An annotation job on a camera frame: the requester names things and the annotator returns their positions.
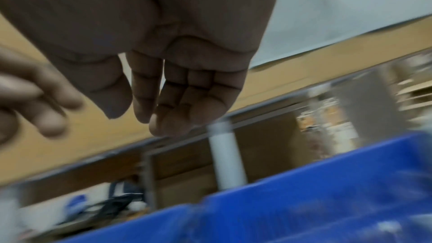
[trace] hand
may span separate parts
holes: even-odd
[[[53,68],[0,47],[0,144],[18,132],[17,114],[45,137],[56,137],[67,128],[62,108],[82,106],[79,92]]]
[[[0,0],[0,10],[109,118],[121,116],[133,94],[138,120],[147,123],[154,113],[151,132],[175,136],[232,106],[274,3]],[[132,89],[121,52],[133,71]]]

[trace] white paper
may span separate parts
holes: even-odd
[[[251,67],[429,14],[432,0],[277,0]]]

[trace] human skin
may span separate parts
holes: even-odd
[[[133,102],[154,135],[177,136],[232,106],[275,1],[0,0],[0,11],[108,118]]]

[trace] blue plastic bin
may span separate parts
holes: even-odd
[[[184,236],[191,216],[191,205],[180,205],[61,243],[174,243]]]
[[[432,212],[427,141],[408,134],[212,195],[195,242],[338,242],[377,221]]]

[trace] blue container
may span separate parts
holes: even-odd
[[[195,242],[340,242],[377,221],[430,213],[427,141],[411,133],[212,195]]]
[[[192,207],[180,205],[78,235],[62,243],[174,243],[185,235],[185,228],[191,216]]]

